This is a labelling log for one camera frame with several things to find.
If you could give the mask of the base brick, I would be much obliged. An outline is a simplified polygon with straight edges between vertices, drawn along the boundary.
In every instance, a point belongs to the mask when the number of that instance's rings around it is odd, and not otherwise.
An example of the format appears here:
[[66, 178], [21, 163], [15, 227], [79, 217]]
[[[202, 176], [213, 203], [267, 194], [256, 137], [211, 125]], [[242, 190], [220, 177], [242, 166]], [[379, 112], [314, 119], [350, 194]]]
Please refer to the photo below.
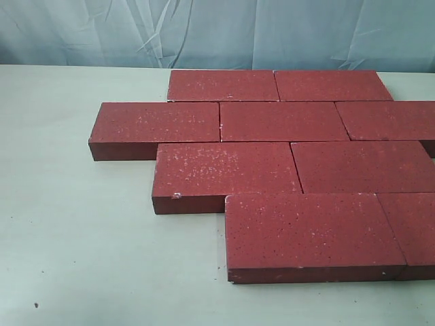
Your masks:
[[418, 141], [291, 144], [305, 193], [434, 191], [434, 163]]
[[336, 102], [352, 141], [419, 141], [434, 158], [433, 101]]
[[173, 70], [167, 100], [172, 102], [277, 102], [275, 76], [267, 70]]
[[275, 71], [281, 101], [392, 101], [376, 71]]

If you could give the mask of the centre lower base brick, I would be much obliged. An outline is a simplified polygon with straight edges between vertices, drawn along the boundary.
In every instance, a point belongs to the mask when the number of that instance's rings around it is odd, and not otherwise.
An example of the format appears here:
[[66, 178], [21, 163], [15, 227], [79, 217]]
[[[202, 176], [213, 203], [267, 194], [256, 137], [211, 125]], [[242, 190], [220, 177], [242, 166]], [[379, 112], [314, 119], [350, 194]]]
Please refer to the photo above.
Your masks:
[[305, 193], [434, 191], [434, 163], [418, 141], [291, 144]]

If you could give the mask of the white backdrop cloth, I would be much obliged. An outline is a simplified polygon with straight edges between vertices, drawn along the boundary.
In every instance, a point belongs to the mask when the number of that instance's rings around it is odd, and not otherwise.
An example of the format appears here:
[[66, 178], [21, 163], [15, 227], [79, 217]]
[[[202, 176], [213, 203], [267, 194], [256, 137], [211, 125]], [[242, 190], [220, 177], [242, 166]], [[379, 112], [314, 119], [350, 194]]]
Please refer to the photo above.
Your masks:
[[434, 71], [433, 1], [2, 1], [3, 64]]

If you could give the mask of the rear right base brick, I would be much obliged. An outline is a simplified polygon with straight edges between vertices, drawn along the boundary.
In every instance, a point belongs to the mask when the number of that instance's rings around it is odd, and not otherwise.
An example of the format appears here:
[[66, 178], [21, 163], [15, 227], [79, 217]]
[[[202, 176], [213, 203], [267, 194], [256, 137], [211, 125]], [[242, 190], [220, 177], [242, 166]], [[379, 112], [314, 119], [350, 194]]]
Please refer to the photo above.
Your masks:
[[376, 71], [275, 71], [281, 101], [392, 101]]

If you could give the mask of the red brick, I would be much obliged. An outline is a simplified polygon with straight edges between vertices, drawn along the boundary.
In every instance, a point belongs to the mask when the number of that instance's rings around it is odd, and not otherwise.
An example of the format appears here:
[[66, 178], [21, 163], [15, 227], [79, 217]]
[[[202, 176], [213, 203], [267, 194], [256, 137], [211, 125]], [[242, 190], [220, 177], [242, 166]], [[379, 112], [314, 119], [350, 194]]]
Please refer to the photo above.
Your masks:
[[233, 194], [299, 194], [289, 143], [165, 143], [158, 146], [157, 215], [221, 213]]
[[406, 266], [397, 280], [434, 279], [434, 194], [378, 194]]
[[102, 103], [88, 145], [95, 161], [155, 160], [161, 143], [219, 140], [217, 103]]
[[220, 103], [223, 142], [348, 141], [334, 103]]
[[225, 200], [234, 284], [393, 280], [406, 260], [374, 194], [239, 194]]

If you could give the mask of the rear left base brick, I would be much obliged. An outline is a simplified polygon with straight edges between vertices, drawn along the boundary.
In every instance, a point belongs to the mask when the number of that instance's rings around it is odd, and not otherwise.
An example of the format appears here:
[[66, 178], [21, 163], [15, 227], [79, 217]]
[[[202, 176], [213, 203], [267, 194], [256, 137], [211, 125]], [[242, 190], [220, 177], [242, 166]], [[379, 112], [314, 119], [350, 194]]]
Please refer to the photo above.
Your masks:
[[167, 100], [172, 102], [277, 102], [275, 76], [267, 70], [173, 70]]

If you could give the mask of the right middle base brick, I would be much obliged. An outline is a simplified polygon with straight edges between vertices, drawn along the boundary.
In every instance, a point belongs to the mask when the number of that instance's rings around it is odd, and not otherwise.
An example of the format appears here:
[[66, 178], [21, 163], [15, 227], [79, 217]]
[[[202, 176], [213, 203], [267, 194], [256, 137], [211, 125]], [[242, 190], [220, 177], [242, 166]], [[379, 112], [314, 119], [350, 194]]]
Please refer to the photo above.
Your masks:
[[336, 102], [352, 141], [419, 141], [434, 158], [433, 101]]

